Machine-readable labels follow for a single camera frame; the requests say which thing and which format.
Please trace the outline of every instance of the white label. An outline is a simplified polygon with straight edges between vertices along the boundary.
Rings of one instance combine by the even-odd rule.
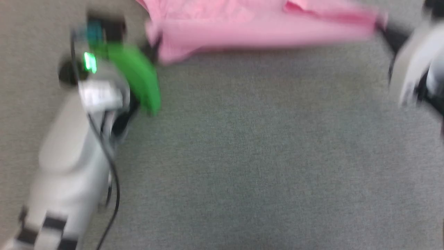
[[[122,93],[109,81],[83,81],[79,83],[83,108],[88,113],[119,109],[123,106]]]

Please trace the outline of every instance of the gray carpet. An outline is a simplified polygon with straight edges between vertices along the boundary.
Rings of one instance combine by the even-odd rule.
[[[63,101],[56,68],[89,0],[0,1],[0,242]],[[126,14],[133,42],[146,12]],[[411,26],[421,1],[367,0]],[[199,55],[159,68],[163,108],[140,114],[118,166],[104,250],[438,250],[440,123],[387,98],[390,58],[360,44]],[[91,224],[93,249],[111,211]]]

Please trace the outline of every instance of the pink garment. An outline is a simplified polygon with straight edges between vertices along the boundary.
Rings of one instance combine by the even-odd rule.
[[[201,50],[277,48],[366,40],[375,9],[346,0],[137,0],[150,14],[151,44],[162,36],[159,61]]]

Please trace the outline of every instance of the pink cloth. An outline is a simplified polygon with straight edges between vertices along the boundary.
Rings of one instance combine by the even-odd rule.
[[[366,40],[375,9],[346,0],[137,0],[150,14],[147,37],[162,36],[159,61],[201,50],[277,48]]]

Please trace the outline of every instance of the green light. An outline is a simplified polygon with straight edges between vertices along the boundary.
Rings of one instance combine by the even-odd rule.
[[[83,55],[83,59],[85,60],[85,69],[95,74],[95,72],[97,71],[95,56],[91,53],[85,52],[85,54]]]

